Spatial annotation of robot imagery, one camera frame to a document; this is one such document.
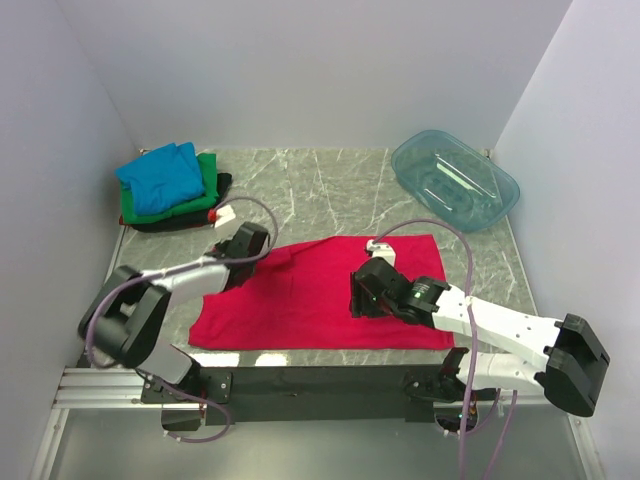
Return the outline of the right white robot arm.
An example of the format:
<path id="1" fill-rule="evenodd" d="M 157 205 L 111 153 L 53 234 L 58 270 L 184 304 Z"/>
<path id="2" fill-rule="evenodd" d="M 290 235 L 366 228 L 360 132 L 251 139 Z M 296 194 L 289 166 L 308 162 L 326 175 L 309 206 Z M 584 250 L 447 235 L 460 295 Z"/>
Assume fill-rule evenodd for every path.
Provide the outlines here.
<path id="1" fill-rule="evenodd" d="M 390 315 L 409 325 L 458 333 L 495 347 L 466 352 L 441 371 L 444 395 L 460 399 L 472 388 L 542 394 L 555 407 L 591 417 L 610 356 L 588 321 L 528 315 L 466 295 L 445 281 L 409 280 L 388 261 L 374 257 L 352 273 L 351 313 Z"/>

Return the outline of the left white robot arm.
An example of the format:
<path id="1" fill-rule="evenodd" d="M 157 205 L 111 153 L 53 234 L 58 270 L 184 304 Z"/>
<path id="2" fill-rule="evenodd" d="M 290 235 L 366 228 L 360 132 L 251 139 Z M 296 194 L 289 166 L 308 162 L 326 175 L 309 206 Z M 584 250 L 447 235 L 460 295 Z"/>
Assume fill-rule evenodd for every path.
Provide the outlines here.
<path id="1" fill-rule="evenodd" d="M 230 239 L 193 262 L 165 272 L 116 268 L 78 325 L 87 357 L 98 349 L 116 364 L 149 375 L 151 385 L 164 384 L 179 402 L 208 396 L 200 364 L 176 347 L 159 343 L 165 315 L 188 300 L 242 286 L 268 254 L 270 240 L 266 228 L 244 222 Z"/>

